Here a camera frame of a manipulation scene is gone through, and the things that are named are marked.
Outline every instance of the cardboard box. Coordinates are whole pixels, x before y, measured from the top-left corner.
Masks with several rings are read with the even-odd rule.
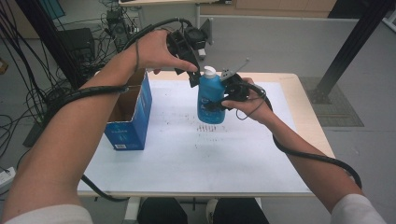
[[[152,103],[146,69],[138,70],[129,79],[128,85],[132,87],[120,95],[105,134],[116,150],[143,150]]]

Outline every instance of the power strip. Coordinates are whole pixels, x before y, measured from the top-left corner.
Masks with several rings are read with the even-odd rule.
[[[9,167],[7,169],[7,172],[3,171],[2,173],[0,173],[0,189],[6,186],[7,184],[11,183],[14,177],[15,177],[14,167]]]

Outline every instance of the leg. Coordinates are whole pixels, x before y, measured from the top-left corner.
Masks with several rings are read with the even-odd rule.
[[[137,221],[139,224],[187,224],[187,215],[174,198],[147,198]]]
[[[254,198],[223,198],[216,205],[213,223],[268,224]]]

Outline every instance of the white bottle cap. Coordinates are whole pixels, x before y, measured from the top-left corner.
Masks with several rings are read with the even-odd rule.
[[[204,69],[205,69],[204,77],[206,78],[214,78],[217,75],[216,69],[212,66],[205,66]]]

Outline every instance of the white table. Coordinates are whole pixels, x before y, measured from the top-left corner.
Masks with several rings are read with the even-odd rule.
[[[275,112],[328,156],[332,150],[301,83],[293,74],[240,74],[267,90]],[[146,147],[115,151],[104,135],[86,175],[113,196],[312,195],[271,133],[226,114],[220,125],[196,116],[197,88],[187,74],[149,75],[153,95]],[[94,195],[83,183],[80,195]]]

